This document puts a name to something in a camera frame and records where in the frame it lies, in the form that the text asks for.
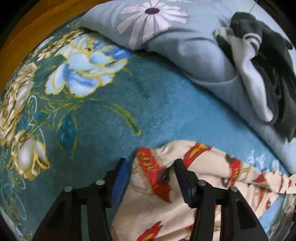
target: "screw head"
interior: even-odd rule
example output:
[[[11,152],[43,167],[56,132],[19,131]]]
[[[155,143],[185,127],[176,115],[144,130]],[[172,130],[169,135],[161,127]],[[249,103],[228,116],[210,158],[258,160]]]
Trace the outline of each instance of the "screw head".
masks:
[[[205,186],[207,183],[205,182],[205,180],[199,180],[198,181],[198,185],[200,186]]]
[[[71,186],[66,186],[65,188],[64,188],[64,191],[65,192],[70,192],[70,191],[72,191],[73,190],[73,187],[71,187]]]
[[[105,182],[105,180],[103,180],[103,179],[99,179],[99,180],[96,181],[96,184],[97,184],[98,186],[104,185],[105,183],[106,183],[106,182]]]
[[[236,186],[231,186],[231,187],[230,187],[230,190],[233,191],[233,192],[237,192],[237,191],[238,191],[238,189],[237,189]]]

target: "printed cloth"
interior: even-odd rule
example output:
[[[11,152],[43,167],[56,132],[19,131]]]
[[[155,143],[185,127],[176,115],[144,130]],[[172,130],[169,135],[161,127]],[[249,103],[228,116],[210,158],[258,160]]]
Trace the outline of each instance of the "printed cloth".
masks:
[[[173,141],[162,148],[139,148],[132,167],[130,185],[112,224],[113,240],[189,240],[195,210],[184,202],[173,168],[182,158],[214,187],[237,186],[257,217],[279,194],[296,193],[296,184],[278,171],[258,169],[223,151],[194,141]],[[214,239],[219,240],[221,207],[216,206]]]

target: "dark gray cloth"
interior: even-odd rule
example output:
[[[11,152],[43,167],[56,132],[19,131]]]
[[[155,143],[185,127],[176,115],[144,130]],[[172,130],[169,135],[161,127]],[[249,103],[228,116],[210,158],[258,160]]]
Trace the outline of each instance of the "dark gray cloth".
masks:
[[[254,47],[257,56],[252,59],[252,63],[265,83],[268,107],[274,114],[270,124],[274,124],[278,133],[290,142],[296,137],[296,76],[288,52],[293,46],[280,34],[248,13],[235,13],[230,27],[240,38],[248,36],[249,33],[262,37],[259,50]],[[231,47],[227,41],[221,37],[217,38],[217,41],[233,63]]]

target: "bed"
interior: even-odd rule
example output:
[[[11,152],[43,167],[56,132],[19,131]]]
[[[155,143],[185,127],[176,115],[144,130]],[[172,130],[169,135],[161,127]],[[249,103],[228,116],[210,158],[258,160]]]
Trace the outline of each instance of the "bed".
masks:
[[[252,3],[242,2],[239,10],[250,10]],[[284,35],[258,5],[251,13]],[[24,109],[7,126],[2,143],[6,147],[0,149],[0,210],[19,240],[32,238],[65,186],[90,185],[114,168],[119,158],[132,160],[142,146],[157,148],[176,139],[194,140],[261,172],[277,170],[288,175],[248,124],[209,91],[193,85],[164,57],[124,49],[80,28],[81,16],[49,35],[40,35],[39,44],[6,85],[5,93],[11,96],[14,88],[23,87],[16,84],[22,74],[29,78],[26,85],[32,85],[21,96],[26,99]],[[103,51],[107,56],[100,59],[103,69],[90,71],[81,67],[82,61],[71,63],[69,45],[87,49],[88,58]],[[295,49],[292,59],[296,60]],[[101,78],[96,80],[92,71]],[[9,106],[4,95],[1,102]],[[18,136],[14,140],[11,130]],[[37,158],[17,172],[17,165],[26,162],[21,143],[26,143],[23,155]],[[280,194],[260,217],[270,240],[280,234],[282,219],[294,204],[293,195]],[[110,223],[117,208],[108,211]]]

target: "blanket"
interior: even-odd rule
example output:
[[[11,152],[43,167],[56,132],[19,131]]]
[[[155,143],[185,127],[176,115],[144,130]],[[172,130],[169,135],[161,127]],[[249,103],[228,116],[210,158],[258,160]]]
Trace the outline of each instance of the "blanket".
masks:
[[[32,238],[65,186],[89,186],[141,146],[199,140],[260,172],[287,174],[238,115],[172,63],[81,29],[79,20],[24,59],[0,99],[0,211],[20,240]],[[266,232],[276,233],[289,197],[280,194],[261,216]],[[110,224],[117,208],[107,212]]]

